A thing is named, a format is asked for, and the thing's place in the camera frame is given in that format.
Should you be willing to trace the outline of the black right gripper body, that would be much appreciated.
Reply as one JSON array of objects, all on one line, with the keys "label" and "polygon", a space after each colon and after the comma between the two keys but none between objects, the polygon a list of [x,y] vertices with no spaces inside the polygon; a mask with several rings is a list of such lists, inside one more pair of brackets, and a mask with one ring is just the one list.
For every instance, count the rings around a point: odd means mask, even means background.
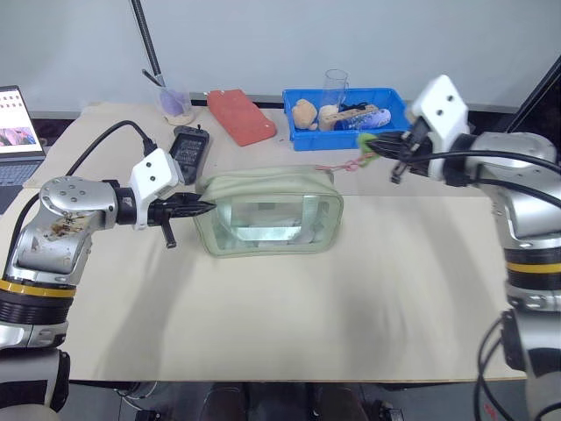
[{"label": "black right gripper body", "polygon": [[424,118],[419,117],[409,131],[401,134],[397,148],[397,163],[391,172],[391,182],[400,184],[407,171],[413,175],[429,176],[430,162],[422,161],[422,157],[433,152],[430,132],[429,124]]}]

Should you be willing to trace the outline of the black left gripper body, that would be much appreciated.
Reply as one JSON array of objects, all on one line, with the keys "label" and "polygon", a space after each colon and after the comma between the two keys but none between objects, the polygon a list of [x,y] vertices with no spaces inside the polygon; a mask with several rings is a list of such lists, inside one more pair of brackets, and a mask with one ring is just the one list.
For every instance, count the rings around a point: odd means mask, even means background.
[{"label": "black left gripper body", "polygon": [[175,236],[170,224],[170,219],[174,214],[177,202],[172,199],[160,200],[152,202],[147,212],[147,224],[150,227],[159,226],[162,230],[166,248],[171,249],[177,246]]}]

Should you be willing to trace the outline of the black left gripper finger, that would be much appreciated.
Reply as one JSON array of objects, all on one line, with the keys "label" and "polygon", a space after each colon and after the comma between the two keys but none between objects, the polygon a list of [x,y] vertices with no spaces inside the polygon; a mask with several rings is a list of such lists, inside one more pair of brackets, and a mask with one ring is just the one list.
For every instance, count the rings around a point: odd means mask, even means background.
[{"label": "black left gripper finger", "polygon": [[171,196],[171,200],[176,206],[209,206],[203,201],[200,195],[191,192],[179,192]]},{"label": "black left gripper finger", "polygon": [[174,218],[193,218],[213,211],[216,205],[207,202],[189,202],[174,208]]}]

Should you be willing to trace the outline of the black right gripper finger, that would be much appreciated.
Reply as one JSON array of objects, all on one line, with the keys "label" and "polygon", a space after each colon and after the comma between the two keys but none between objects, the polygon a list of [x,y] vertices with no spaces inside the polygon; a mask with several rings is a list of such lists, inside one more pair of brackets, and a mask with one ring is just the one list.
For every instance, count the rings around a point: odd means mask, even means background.
[{"label": "black right gripper finger", "polygon": [[380,132],[368,141],[370,147],[402,147],[408,139],[409,131]]},{"label": "black right gripper finger", "polygon": [[374,153],[383,158],[394,161],[401,161],[404,147],[401,145],[371,144],[370,148]]}]

